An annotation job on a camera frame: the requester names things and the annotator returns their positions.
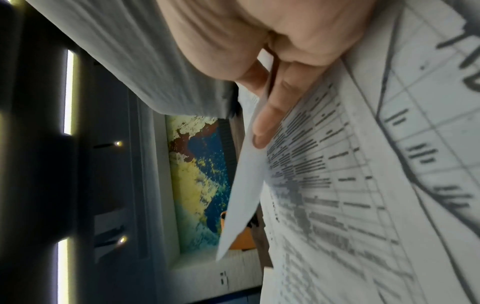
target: led light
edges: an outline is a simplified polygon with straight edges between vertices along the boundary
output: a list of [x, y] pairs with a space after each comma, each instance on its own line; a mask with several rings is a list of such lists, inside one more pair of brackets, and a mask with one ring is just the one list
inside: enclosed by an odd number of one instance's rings
[[122, 237], [118, 240], [118, 244], [119, 244], [119, 245], [123, 245], [123, 244], [125, 244], [126, 241], [127, 241], [127, 237], [126, 237], [126, 236], [122, 236]]
[[72, 51], [67, 52], [65, 81], [65, 111], [63, 115], [63, 133], [72, 134], [72, 99], [74, 88], [74, 58]]
[[69, 304], [69, 240], [58, 242], [57, 260], [57, 303]]

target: painting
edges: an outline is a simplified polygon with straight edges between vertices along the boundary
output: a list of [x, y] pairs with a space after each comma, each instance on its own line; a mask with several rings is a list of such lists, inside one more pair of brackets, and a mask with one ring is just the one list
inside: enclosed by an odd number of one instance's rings
[[230, 183], [217, 119], [166, 116], [180, 252], [218, 245]]

